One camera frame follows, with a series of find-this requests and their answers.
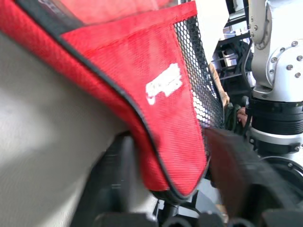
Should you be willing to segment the person in dark green clothing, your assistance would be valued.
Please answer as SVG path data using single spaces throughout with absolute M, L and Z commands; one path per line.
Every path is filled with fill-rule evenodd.
M 238 104 L 233 105 L 229 103 L 224 108 L 224 128 L 226 130 L 232 131 L 238 135 L 244 135 L 244 125 L 242 125 L 241 121 L 238 118 L 238 111 L 242 109 L 242 107 Z

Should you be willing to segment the black metal frame rack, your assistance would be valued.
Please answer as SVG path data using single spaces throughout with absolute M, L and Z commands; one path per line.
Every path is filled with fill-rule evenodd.
M 249 0 L 225 0 L 229 17 L 213 54 L 212 63 L 224 90 L 231 96 L 249 96 L 251 45 Z

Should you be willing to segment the red mesh paddle case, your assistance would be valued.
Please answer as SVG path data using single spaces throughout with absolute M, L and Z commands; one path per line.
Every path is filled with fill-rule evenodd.
M 204 176 L 205 128 L 222 128 L 194 0 L 0 0 L 0 31 L 105 103 L 131 131 L 141 174 L 177 204 Z

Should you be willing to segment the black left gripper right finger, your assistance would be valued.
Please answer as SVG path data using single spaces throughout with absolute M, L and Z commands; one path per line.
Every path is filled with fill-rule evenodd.
M 286 181 L 241 136 L 206 128 L 205 139 L 211 152 L 212 178 L 228 214 L 300 209 Z

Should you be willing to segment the tan brown object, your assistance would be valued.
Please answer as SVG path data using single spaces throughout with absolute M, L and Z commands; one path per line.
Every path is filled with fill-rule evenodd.
M 230 103 L 230 98 L 229 98 L 228 94 L 225 92 L 224 88 L 222 87 L 219 75 L 218 75 L 218 73 L 217 73 L 217 71 L 216 71 L 216 69 L 215 69 L 215 67 L 212 63 L 209 63 L 209 68 L 210 68 L 211 74 L 214 78 L 214 82 L 215 82 L 215 84 L 218 88 L 218 91 L 220 93 L 221 100 L 222 100 L 222 103 L 223 103 L 223 107 L 226 107 Z

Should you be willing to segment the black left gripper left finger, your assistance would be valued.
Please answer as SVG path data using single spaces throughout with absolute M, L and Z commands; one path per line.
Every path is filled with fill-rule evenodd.
M 134 140 L 120 133 L 92 167 L 71 227 L 156 227 L 156 219 L 147 213 L 130 211 L 135 183 Z

